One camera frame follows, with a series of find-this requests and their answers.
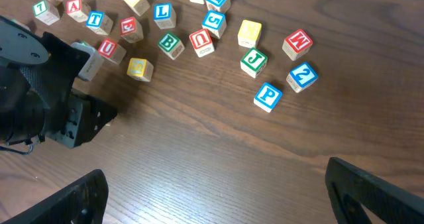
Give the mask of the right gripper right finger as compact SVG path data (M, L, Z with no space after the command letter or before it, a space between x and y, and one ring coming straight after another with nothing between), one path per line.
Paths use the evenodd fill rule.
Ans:
M422 223L423 199L340 158L331 157L325 184L338 223L370 223L364 208L385 223Z

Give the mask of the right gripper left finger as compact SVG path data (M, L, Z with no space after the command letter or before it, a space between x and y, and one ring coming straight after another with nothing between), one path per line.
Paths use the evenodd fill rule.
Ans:
M4 224L102 224L109 186L102 170L96 169Z

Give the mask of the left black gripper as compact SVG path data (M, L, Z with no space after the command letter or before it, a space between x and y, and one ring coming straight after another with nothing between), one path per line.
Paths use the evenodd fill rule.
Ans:
M117 116L117 108L73 88L90 55L72 48L49 32L39 38L50 53L38 67L21 68L29 84L24 102L26 117L21 128L25 138L48 137L68 148L91 141Z

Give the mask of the red E block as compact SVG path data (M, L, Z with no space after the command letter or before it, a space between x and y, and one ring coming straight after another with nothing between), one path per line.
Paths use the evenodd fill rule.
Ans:
M144 38L142 26L134 17L121 20L119 28L121 36L129 43L136 43Z

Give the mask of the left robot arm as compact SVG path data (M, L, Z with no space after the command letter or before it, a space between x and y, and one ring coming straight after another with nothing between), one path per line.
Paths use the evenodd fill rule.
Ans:
M68 148L91 141L117 116L108 103L74 89L103 63L91 46L37 36L1 17L1 150L33 150L50 138Z

